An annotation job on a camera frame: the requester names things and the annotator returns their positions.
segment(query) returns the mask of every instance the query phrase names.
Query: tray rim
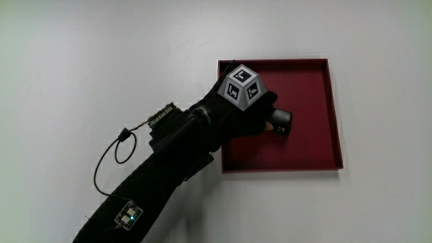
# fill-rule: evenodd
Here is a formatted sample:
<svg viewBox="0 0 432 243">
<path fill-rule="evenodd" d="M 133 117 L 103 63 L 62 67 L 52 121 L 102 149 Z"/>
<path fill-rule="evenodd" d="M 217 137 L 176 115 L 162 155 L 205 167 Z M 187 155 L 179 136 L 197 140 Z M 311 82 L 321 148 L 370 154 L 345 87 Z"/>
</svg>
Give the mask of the tray rim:
<svg viewBox="0 0 432 243">
<path fill-rule="evenodd" d="M 221 64 L 229 64 L 232 61 L 232 59 L 220 59 L 217 62 L 217 76 L 218 78 L 220 77 L 221 74 Z M 327 80 L 327 82 L 325 82 L 325 89 L 328 89 L 328 93 L 325 94 L 325 98 L 326 98 L 326 105 L 327 105 L 327 109 L 330 111 L 330 115 L 328 115 L 329 118 L 329 124 L 331 124 L 332 126 L 330 127 L 330 132 L 331 132 L 331 141 L 332 141 L 332 149 L 333 149 L 333 156 L 335 157 L 335 161 L 334 161 L 334 167 L 326 167 L 326 168 L 320 168 L 320 167 L 316 167 L 316 168 L 301 168 L 301 167 L 296 167 L 296 168 L 269 168 L 269 169 L 263 169 L 263 168 L 259 168 L 259 169 L 226 169 L 225 168 L 225 163 L 226 163 L 226 151 L 224 149 L 224 144 L 222 144 L 221 146 L 221 166 L 222 166 L 222 173 L 258 173 L 258 172 L 281 172 L 281 171 L 335 171 L 335 170 L 339 170 L 339 169 L 343 169 L 344 168 L 344 162 L 343 162 L 343 158 L 342 158 L 342 150 L 341 150 L 341 146 L 340 146 L 340 137 L 339 137 L 339 131 L 338 131 L 338 121 L 337 121 L 337 117 L 336 117 L 336 111 L 335 111 L 335 105 L 334 105 L 334 97 L 333 97 L 333 89 L 332 89 L 332 85 L 331 85 L 331 77 L 330 77 L 330 69 L 329 69 L 329 60 L 326 58 L 319 58 L 319 59 L 311 59 L 311 58 L 306 58 L 306 59 L 236 59 L 236 61 L 238 63 L 247 65 L 248 63 L 266 63 L 266 64 L 272 64 L 272 63 L 297 63 L 297 64 L 301 64 L 301 63 L 315 63 L 317 65 L 322 65 L 323 68 L 325 68 L 326 72 L 323 72 L 324 75 L 324 79 Z"/>
</svg>

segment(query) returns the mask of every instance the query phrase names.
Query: wire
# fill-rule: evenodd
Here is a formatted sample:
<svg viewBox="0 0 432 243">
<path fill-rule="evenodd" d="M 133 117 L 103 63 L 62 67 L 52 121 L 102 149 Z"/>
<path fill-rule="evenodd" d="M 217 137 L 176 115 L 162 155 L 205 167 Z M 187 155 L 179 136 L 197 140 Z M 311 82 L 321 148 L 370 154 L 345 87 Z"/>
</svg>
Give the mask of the wire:
<svg viewBox="0 0 432 243">
<path fill-rule="evenodd" d="M 108 230 L 118 230 L 118 229 L 121 229 L 122 227 L 123 227 L 123 221 L 122 221 L 119 225 L 117 225 L 117 226 L 115 226 L 115 227 L 111 227 L 111 228 L 104 229 L 104 231 L 108 231 Z"/>
<path fill-rule="evenodd" d="M 121 200 L 128 200 L 128 201 L 130 201 L 130 202 L 134 205 L 135 208 L 137 207 L 137 205 L 136 205 L 136 203 L 135 203 L 131 198 L 126 198 L 126 197 L 124 197 L 124 196 L 119 196 L 119 195 L 114 195 L 114 194 L 108 194 L 108 193 L 106 193 L 106 192 L 103 192 L 103 191 L 102 191 L 102 190 L 97 186 L 97 182 L 96 182 L 96 175 L 97 175 L 97 171 L 98 171 L 98 169 L 99 169 L 99 166 L 101 165 L 101 162 L 102 162 L 103 158 L 105 157 L 105 155 L 108 153 L 109 149 L 111 149 L 111 147 L 112 147 L 115 143 L 117 143 L 117 146 L 115 146 L 115 152 L 114 152 L 115 162 L 121 165 L 121 164 L 123 164 L 123 163 L 126 163 L 126 161 L 128 161 L 128 160 L 130 159 L 130 157 L 131 157 L 131 156 L 134 154 L 134 152 L 135 152 L 136 142 L 137 142 L 136 135 L 135 135 L 132 131 L 139 129 L 140 127 L 142 127 L 143 125 L 147 124 L 148 122 L 149 122 L 149 121 L 145 121 L 145 122 L 143 122 L 142 124 L 140 124 L 139 126 L 137 126 L 136 128 L 131 129 L 131 130 L 124 129 L 124 130 L 121 132 L 121 134 L 119 135 L 119 138 L 115 139 L 114 142 L 112 142 L 112 143 L 108 146 L 107 150 L 103 153 L 101 159 L 99 159 L 99 162 L 97 163 L 96 169 L 94 170 L 94 176 L 93 176 L 93 184 L 94 184 L 94 186 L 95 186 L 95 188 L 96 188 L 96 190 L 97 190 L 98 192 L 100 192 L 102 195 L 105 195 L 105 196 L 111 196 L 111 197 L 118 198 L 118 199 L 121 199 Z M 124 161 L 119 161 L 118 158 L 117 158 L 117 150 L 118 150 L 118 147 L 119 147 L 119 144 L 120 144 L 120 138 L 123 138 L 123 140 L 125 140 L 125 139 L 127 139 L 130 135 L 133 135 L 133 136 L 134 136 L 134 148 L 132 149 L 132 152 L 129 154 L 128 158 L 126 158 Z"/>
</svg>

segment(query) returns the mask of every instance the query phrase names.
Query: white surface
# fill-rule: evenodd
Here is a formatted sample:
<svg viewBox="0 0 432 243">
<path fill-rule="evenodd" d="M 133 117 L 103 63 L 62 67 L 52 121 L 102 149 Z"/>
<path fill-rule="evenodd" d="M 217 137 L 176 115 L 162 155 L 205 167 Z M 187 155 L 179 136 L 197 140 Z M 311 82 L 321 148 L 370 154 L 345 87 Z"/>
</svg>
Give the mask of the white surface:
<svg viewBox="0 0 432 243">
<path fill-rule="evenodd" d="M 328 58 L 345 169 L 222 175 L 145 242 L 432 242 L 432 1 L 0 2 L 0 242 L 69 242 L 124 127 L 189 107 L 218 59 Z M 113 190 L 146 156 L 149 130 Z M 126 156 L 126 143 L 121 149 Z"/>
</svg>

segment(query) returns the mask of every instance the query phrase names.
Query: black glove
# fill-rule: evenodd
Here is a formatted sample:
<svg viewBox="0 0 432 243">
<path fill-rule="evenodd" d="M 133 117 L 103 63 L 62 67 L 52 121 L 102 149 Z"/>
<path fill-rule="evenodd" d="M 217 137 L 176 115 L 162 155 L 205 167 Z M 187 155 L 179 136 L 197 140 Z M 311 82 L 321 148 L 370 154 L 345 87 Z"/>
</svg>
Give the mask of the black glove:
<svg viewBox="0 0 432 243">
<path fill-rule="evenodd" d="M 220 79 L 216 82 L 210 92 L 197 104 L 189 108 L 189 111 L 197 111 L 204 107 L 209 113 L 210 120 L 205 128 L 204 143 L 211 151 L 215 152 L 219 147 L 231 138 L 260 134 L 265 129 L 265 118 L 271 112 L 276 102 L 277 95 L 267 91 L 262 97 L 253 103 L 247 110 L 241 111 L 217 93 L 225 77 L 238 65 L 235 61 L 227 67 Z"/>
</svg>

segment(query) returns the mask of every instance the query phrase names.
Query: finger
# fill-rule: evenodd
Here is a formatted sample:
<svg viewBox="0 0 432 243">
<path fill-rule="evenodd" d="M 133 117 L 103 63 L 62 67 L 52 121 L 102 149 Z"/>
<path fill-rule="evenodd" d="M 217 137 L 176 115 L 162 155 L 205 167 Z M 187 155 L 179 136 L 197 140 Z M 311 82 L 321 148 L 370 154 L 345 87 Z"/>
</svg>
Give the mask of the finger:
<svg viewBox="0 0 432 243">
<path fill-rule="evenodd" d="M 277 100 L 277 94 L 273 91 L 268 90 L 263 96 L 261 96 L 255 103 L 253 103 L 246 112 L 248 114 L 261 114 L 268 110 L 274 102 Z"/>
</svg>

